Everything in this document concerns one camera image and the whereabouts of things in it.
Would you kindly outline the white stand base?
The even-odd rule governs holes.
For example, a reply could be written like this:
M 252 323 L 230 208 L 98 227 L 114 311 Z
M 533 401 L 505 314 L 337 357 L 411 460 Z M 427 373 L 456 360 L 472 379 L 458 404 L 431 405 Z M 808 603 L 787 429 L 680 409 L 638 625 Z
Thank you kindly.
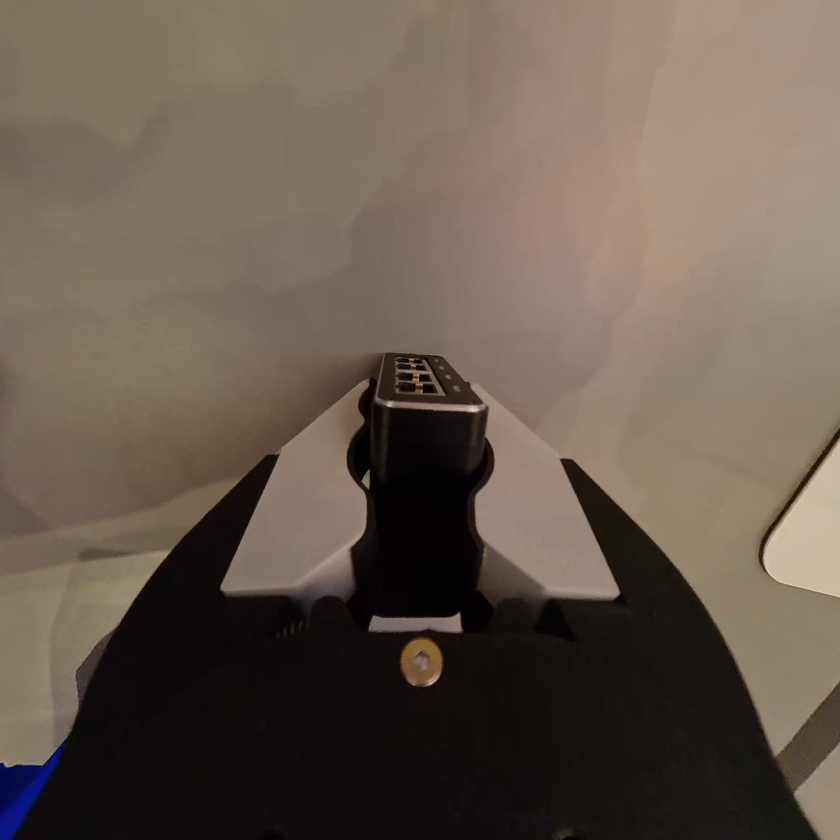
M 764 534 L 759 560 L 783 585 L 839 597 L 838 431 Z

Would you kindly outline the blue plastic bin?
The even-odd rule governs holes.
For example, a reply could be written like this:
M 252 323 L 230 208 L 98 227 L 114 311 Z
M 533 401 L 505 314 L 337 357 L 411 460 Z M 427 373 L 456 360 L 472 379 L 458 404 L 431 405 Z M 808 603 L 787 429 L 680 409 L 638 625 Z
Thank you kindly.
M 43 764 L 1 763 L 1 839 L 12 839 L 44 790 L 66 741 Z

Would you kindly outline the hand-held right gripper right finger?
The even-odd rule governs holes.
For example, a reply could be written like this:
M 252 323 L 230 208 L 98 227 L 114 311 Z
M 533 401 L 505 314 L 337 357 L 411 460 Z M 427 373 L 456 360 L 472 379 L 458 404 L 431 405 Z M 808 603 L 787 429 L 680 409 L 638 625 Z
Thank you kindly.
M 485 546 L 478 591 L 489 602 L 614 601 L 619 587 L 559 455 L 481 386 L 472 389 L 488 407 L 493 459 L 475 498 Z

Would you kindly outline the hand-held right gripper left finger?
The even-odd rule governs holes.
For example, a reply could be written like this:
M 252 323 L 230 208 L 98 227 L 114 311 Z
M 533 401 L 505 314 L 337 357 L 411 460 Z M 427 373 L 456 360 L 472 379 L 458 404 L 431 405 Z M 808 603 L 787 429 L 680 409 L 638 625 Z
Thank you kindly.
M 352 548 L 367 509 L 348 454 L 368 386 L 357 384 L 278 451 L 221 584 L 226 596 L 284 595 L 306 610 L 324 596 L 352 596 Z

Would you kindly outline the black ethernet splitter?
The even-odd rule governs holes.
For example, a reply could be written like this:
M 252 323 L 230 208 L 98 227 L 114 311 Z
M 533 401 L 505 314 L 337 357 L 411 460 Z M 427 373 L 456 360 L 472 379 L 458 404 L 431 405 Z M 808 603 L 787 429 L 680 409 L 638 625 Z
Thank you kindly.
M 376 555 L 371 610 L 449 617 L 476 591 L 489 408 L 440 354 L 387 352 L 370 415 Z

